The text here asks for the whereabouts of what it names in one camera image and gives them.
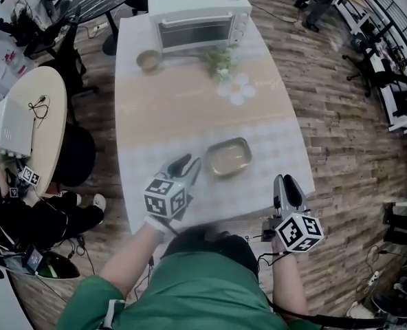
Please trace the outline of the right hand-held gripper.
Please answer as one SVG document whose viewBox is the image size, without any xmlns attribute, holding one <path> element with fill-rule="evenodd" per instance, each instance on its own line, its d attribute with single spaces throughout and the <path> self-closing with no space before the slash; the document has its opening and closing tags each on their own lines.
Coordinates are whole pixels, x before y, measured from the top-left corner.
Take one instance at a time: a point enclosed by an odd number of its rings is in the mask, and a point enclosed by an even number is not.
<svg viewBox="0 0 407 330">
<path fill-rule="evenodd" d="M 285 195 L 291 207 L 282 206 Z M 308 252 L 324 239 L 319 219 L 311 216 L 307 198 L 291 175 L 275 177 L 273 203 L 281 220 L 275 232 L 286 251 Z"/>
</svg>

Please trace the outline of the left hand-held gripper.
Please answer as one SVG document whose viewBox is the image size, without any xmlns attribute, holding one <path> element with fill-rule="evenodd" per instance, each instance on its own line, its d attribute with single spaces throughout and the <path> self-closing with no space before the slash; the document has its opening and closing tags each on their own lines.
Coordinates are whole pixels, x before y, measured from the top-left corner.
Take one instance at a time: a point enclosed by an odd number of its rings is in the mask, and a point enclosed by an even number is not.
<svg viewBox="0 0 407 330">
<path fill-rule="evenodd" d="M 193 196 L 191 191 L 201 170 L 198 157 L 187 171 L 190 153 L 175 158 L 149 179 L 143 191 L 146 212 L 164 219 L 182 219 Z"/>
</svg>

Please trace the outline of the person's left hand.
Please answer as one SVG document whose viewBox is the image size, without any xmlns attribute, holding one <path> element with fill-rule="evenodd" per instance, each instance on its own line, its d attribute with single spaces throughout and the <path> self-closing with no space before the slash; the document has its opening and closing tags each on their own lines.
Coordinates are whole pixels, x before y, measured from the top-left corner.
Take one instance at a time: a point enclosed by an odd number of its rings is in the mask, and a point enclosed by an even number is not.
<svg viewBox="0 0 407 330">
<path fill-rule="evenodd" d="M 157 217 L 152 214 L 146 214 L 144 216 L 144 223 L 146 225 L 151 226 L 153 229 L 157 230 L 159 233 L 166 235 L 166 234 L 172 234 L 173 236 L 177 236 L 178 232 L 172 228 L 168 220 L 165 220 L 164 218 Z"/>
</svg>

